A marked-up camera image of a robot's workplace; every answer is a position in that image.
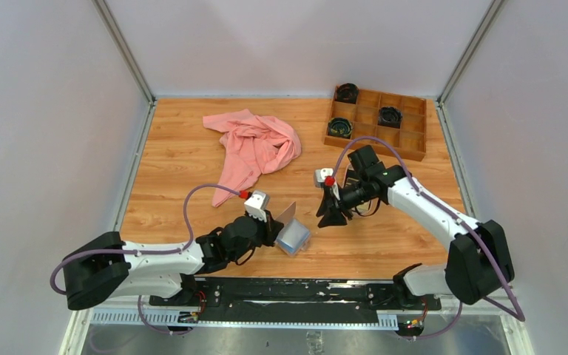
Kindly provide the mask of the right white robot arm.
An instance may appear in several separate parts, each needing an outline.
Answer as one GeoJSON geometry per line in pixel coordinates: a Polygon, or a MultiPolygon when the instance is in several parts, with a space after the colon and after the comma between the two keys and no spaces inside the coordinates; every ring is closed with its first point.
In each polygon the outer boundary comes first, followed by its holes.
{"type": "Polygon", "coordinates": [[[314,173],[314,182],[323,191],[317,210],[320,228],[345,226],[356,207],[378,200],[413,218],[448,252],[444,264],[418,263],[393,276],[393,298],[399,307],[412,308],[422,296],[432,294],[453,295],[472,305],[514,280],[507,239],[499,223],[481,222],[458,212],[403,166],[386,167],[370,145],[354,150],[348,159],[358,177],[349,186],[335,181],[333,169],[314,173]]]}

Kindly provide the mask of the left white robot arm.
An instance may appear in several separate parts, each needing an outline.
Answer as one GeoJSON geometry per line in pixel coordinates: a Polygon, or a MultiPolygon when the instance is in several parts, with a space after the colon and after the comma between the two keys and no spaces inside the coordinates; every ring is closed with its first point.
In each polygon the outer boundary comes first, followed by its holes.
{"type": "Polygon", "coordinates": [[[246,253],[274,246],[283,228],[271,215],[261,221],[245,214],[192,243],[139,244],[106,232],[62,260],[67,307],[80,311],[113,297],[145,295],[189,305],[197,296],[190,276],[241,264],[246,253]]]}

